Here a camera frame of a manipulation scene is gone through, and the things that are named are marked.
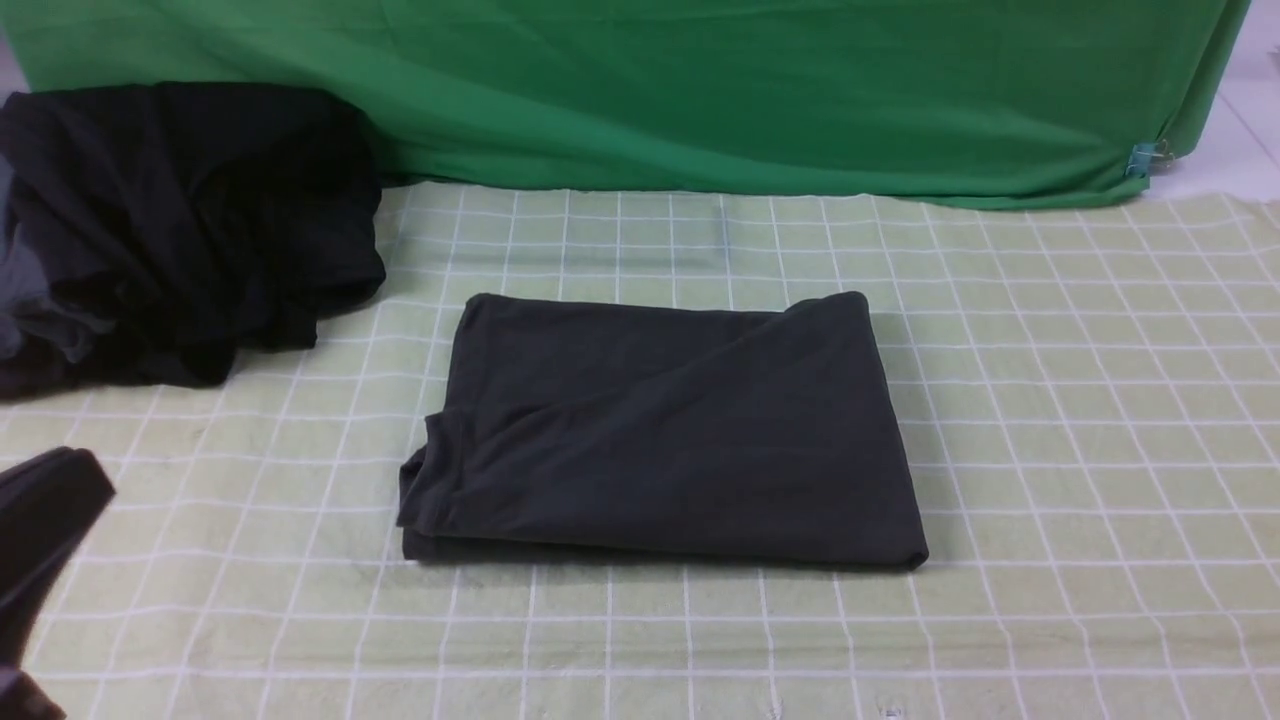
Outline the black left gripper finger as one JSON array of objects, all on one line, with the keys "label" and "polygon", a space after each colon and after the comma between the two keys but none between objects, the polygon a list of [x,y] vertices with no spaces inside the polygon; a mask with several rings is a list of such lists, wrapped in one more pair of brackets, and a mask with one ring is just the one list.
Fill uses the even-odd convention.
[{"label": "black left gripper finger", "polygon": [[56,447],[1,474],[1,660],[20,664],[44,602],[115,496],[87,448]]},{"label": "black left gripper finger", "polygon": [[1,720],[63,720],[65,711],[18,667],[1,667]]}]

